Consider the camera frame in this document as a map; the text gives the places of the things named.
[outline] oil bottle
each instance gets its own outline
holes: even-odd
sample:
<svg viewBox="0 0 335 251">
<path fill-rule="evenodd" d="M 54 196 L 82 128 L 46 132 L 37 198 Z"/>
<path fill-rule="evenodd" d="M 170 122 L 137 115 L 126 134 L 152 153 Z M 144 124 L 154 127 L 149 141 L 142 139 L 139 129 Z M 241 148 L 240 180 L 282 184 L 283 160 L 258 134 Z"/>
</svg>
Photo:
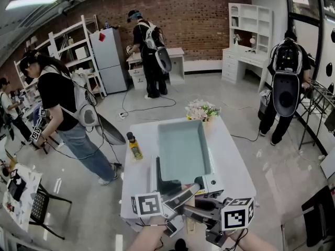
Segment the oil bottle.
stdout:
<svg viewBox="0 0 335 251">
<path fill-rule="evenodd" d="M 127 138 L 129 140 L 129 147 L 134 154 L 134 157 L 136 160 L 143 159 L 142 152 L 140 150 L 140 147 L 138 146 L 137 140 L 135 139 L 134 135 L 131 132 L 127 133 Z"/>
</svg>

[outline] white sneaker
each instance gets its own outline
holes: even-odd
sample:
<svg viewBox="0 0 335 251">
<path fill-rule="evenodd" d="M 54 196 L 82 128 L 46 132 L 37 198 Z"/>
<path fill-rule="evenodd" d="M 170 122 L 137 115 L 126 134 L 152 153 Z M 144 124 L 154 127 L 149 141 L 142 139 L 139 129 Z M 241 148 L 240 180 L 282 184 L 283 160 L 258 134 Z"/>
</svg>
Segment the white sneaker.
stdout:
<svg viewBox="0 0 335 251">
<path fill-rule="evenodd" d="M 115 172 L 115 176 L 112 180 L 103 180 L 102 178 L 99 178 L 98 182 L 101 186 L 106 186 L 108 185 L 109 183 L 111 183 L 113 180 L 117 179 L 119 177 L 119 175 L 117 174 L 117 168 L 115 165 L 110 165 L 112 167 L 112 169 L 114 170 Z"/>
</svg>

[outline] brick wall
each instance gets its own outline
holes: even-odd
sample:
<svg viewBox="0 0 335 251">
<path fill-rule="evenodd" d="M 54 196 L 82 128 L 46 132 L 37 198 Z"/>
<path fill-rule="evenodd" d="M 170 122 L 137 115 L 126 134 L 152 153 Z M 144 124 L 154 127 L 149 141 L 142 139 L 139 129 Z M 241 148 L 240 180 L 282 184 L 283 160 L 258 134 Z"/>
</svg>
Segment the brick wall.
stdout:
<svg viewBox="0 0 335 251">
<path fill-rule="evenodd" d="M 145 19 L 163 29 L 167 47 L 181 47 L 185 60 L 220 60 L 222 49 L 229 47 L 228 3 L 251 4 L 251 0 L 87 0 L 39 28 L 38 44 L 48 39 L 48 33 L 61 31 L 66 21 L 72 25 L 80 21 L 82 14 L 96 14 L 102 28 L 105 20 L 109 25 L 120 25 L 124 48 L 132 44 L 134 23 L 127 23 L 132 9 L 142 12 Z M 22 44 L 0 68 L 0 77 L 7 77 L 12 88 L 21 86 L 13 61 L 24 53 Z"/>
</svg>

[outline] gray refrigerator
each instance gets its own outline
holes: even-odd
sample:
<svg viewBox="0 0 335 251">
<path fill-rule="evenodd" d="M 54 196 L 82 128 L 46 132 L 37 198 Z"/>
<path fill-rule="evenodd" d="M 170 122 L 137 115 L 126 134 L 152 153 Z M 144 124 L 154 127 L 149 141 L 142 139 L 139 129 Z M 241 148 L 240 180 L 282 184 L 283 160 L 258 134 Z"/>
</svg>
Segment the gray refrigerator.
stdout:
<svg viewBox="0 0 335 251">
<path fill-rule="evenodd" d="M 119 31 L 109 28 L 91 34 L 90 39 L 106 93 L 127 90 L 129 76 Z"/>
</svg>

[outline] shelf unit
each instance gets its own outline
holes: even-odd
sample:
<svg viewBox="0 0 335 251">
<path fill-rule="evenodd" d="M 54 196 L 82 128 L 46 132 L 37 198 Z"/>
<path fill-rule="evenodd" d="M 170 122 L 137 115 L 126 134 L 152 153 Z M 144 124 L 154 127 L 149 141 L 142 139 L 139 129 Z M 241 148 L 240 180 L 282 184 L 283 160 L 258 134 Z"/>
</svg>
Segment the shelf unit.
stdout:
<svg viewBox="0 0 335 251">
<path fill-rule="evenodd" d="M 92 50 L 92 46 L 91 46 L 91 42 L 90 42 L 90 37 L 89 34 L 91 33 L 86 25 L 94 23 L 94 18 L 93 19 L 85 19 L 84 15 L 81 16 L 81 21 L 58 32 L 58 33 L 49 33 L 49 39 L 44 41 L 42 44 L 38 45 L 36 47 L 36 49 L 40 50 L 42 48 L 48 47 L 49 53 L 53 53 L 53 57 L 55 57 L 56 59 L 61 59 L 62 53 L 65 51 L 70 51 L 72 48 L 78 47 L 80 45 L 86 45 L 88 48 L 88 51 L 90 53 L 89 57 L 81 59 L 81 60 L 73 60 L 71 62 L 68 62 L 66 64 L 66 66 L 69 68 L 70 71 L 74 71 L 73 70 L 73 66 L 81 64 L 83 62 L 87 62 L 87 61 L 92 61 L 93 63 L 93 73 L 88 74 L 87 78 L 94 79 L 94 84 L 95 87 L 91 88 L 93 94 L 98 94 L 100 93 L 100 96 L 103 98 L 103 96 L 107 96 L 107 93 L 105 91 L 105 87 L 103 85 L 103 82 L 101 80 L 100 74 L 99 74 L 99 70 L 98 67 L 96 65 L 96 61 L 94 58 L 94 53 Z M 72 31 L 75 31 L 77 29 L 83 29 L 84 30 L 84 34 L 85 34 L 85 38 L 81 41 L 75 42 L 74 44 L 69 45 L 68 40 L 66 40 L 66 35 Z M 64 37 L 64 40 L 61 44 L 61 48 L 58 49 L 57 45 L 56 45 L 56 39 L 59 39 L 61 37 Z M 30 90 L 34 90 L 36 89 L 36 83 L 37 83 L 37 79 L 34 79 L 34 81 L 32 83 L 30 83 L 29 85 L 27 85 L 27 83 L 25 82 L 25 77 L 23 75 L 23 73 L 20 71 L 19 68 L 20 65 L 20 61 L 15 62 L 14 61 L 14 66 L 16 68 L 17 74 L 20 78 L 21 84 L 24 87 L 23 91 L 25 91 L 27 93 L 27 99 L 29 101 L 30 104 L 33 103 L 33 101 L 36 99 L 36 95 L 34 95 L 34 92 L 31 92 Z"/>
<path fill-rule="evenodd" d="M 256 37 L 256 54 L 270 55 L 272 45 L 272 11 L 267 7 L 229 3 L 230 47 L 234 47 L 235 29 Z"/>
</svg>

